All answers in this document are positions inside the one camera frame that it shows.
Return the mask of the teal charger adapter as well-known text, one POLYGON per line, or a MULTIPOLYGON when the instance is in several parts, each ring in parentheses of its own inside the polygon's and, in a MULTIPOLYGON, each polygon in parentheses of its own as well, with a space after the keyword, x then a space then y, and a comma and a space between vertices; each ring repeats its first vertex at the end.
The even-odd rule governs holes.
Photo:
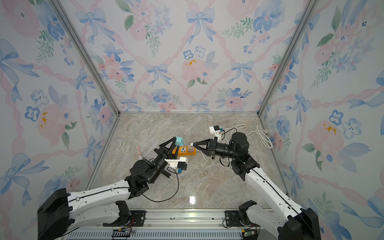
POLYGON ((181 137, 176 137, 175 144, 176 146, 183 147, 185 144, 184 139, 181 137))

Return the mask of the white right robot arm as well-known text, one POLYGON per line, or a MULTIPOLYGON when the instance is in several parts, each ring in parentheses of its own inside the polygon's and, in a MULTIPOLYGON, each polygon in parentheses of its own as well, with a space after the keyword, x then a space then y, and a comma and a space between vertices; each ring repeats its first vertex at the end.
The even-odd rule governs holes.
POLYGON ((245 225, 256 224, 279 240, 321 239, 318 215, 311 208, 304 209, 273 183, 249 154, 245 134, 234 133, 228 144, 214 138, 195 142, 193 146, 212 159, 229 158, 234 173, 253 187, 274 211, 270 213, 256 202, 247 201, 239 207, 245 225))

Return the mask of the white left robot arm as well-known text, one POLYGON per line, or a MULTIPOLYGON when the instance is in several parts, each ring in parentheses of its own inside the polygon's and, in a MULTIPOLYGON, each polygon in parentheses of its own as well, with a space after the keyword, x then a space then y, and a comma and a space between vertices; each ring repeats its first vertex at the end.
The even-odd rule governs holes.
POLYGON ((38 208, 38 239, 54 240, 67 232, 92 223, 108 226, 126 225, 129 219, 127 200, 142 196, 161 174, 166 174, 168 160, 176 160, 183 138, 173 137, 155 149, 152 161, 138 160, 130 175, 116 183, 82 192, 55 190, 38 208))

